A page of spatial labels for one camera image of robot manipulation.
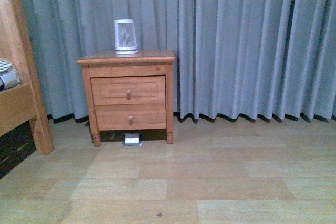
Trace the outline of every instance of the curtain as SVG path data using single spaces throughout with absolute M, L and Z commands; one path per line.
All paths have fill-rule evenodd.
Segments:
M 178 0 L 23 0 L 23 7 L 47 113 L 54 119 L 88 115 L 77 59 L 115 50 L 115 19 L 134 19 L 138 49 L 177 53 Z
M 336 0 L 23 0 L 47 111 L 87 115 L 78 58 L 114 50 L 115 19 L 140 49 L 172 49 L 175 111 L 216 118 L 336 114 Z
M 336 0 L 180 0 L 180 115 L 330 118 Z

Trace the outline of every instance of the bed frame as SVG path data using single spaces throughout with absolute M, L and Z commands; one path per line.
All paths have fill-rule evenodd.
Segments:
M 21 84 L 0 92 L 0 136 L 29 121 L 39 154 L 54 149 L 21 0 L 0 0 L 0 59 L 12 62 Z

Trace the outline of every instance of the nightstand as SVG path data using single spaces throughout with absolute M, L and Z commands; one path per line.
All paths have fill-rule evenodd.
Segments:
M 117 55 L 104 52 L 77 62 L 82 66 L 93 142 L 100 131 L 166 129 L 173 137 L 173 62 L 170 50 Z

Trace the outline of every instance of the drawer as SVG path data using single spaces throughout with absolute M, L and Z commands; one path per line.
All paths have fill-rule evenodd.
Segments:
M 95 105 L 165 104 L 165 76 L 92 78 Z
M 165 104 L 95 106 L 98 130 L 166 128 Z
M 163 76 L 164 64 L 120 64 L 117 66 L 90 66 L 90 77 Z

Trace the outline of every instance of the speaker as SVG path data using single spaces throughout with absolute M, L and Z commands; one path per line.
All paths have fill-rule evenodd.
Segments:
M 120 55 L 138 52 L 137 37 L 135 35 L 134 20 L 117 19 L 114 21 L 116 53 Z

